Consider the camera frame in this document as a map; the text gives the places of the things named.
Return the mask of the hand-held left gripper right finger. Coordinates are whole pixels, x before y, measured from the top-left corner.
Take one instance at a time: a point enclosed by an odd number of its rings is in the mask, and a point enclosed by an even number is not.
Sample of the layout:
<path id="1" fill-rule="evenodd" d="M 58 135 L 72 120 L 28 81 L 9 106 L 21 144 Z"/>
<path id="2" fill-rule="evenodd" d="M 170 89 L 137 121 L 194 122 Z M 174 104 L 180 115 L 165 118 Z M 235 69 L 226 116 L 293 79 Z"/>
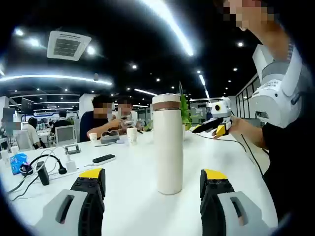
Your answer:
<path id="1" fill-rule="evenodd" d="M 243 192 L 234 191 L 226 175 L 202 169 L 200 214 L 204 236 L 268 236 L 261 209 Z"/>

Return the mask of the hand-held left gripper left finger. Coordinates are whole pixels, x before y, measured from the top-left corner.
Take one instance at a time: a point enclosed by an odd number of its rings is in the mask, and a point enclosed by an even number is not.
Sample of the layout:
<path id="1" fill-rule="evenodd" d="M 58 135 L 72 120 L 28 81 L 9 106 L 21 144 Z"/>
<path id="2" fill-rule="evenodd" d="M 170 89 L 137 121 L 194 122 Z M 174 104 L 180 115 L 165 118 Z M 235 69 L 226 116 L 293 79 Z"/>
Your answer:
<path id="1" fill-rule="evenodd" d="M 105 193 L 103 168 L 81 173 L 70 189 L 45 205 L 34 231 L 38 236 L 100 236 Z"/>

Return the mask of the person's right hand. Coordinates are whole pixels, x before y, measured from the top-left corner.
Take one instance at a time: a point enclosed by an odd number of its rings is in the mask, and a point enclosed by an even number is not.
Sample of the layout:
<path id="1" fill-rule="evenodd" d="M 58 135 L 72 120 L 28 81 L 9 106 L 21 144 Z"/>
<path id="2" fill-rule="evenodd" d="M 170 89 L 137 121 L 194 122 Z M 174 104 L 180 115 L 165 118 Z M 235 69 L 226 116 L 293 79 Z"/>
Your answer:
<path id="1" fill-rule="evenodd" d="M 235 116 L 231 117 L 231 127 L 229 129 L 230 132 L 234 132 L 234 131 L 242 131 L 242 127 L 244 125 L 244 120 Z M 217 139 L 219 137 L 221 137 L 221 135 L 217 135 L 216 133 L 216 129 L 212 132 L 212 137 L 214 139 Z"/>

